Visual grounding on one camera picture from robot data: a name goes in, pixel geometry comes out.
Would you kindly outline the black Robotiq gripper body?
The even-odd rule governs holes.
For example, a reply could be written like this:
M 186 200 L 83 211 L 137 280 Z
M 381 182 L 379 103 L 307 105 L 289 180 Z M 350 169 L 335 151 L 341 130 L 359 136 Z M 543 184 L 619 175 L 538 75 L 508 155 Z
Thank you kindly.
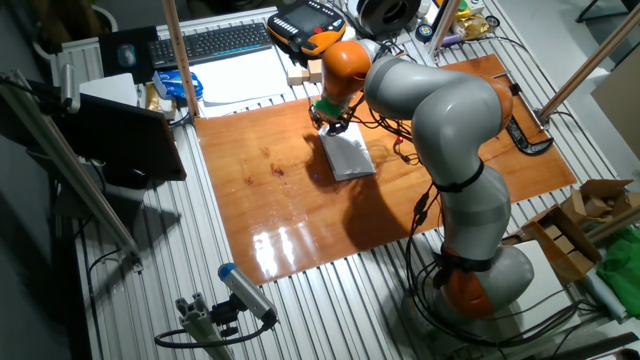
M 315 128 L 324 125 L 347 127 L 354 117 L 354 110 L 331 102 L 313 102 L 309 107 L 309 116 Z

